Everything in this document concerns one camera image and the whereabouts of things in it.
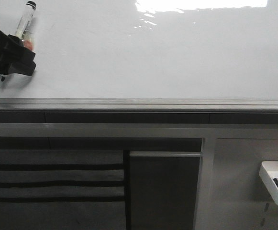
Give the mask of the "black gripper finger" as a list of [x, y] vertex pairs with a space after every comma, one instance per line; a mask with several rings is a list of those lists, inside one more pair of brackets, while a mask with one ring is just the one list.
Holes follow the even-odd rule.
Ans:
[[36, 68], [34, 62], [35, 53], [29, 49], [23, 49], [18, 60], [14, 60], [9, 65], [9, 74], [22, 74], [32, 76]]

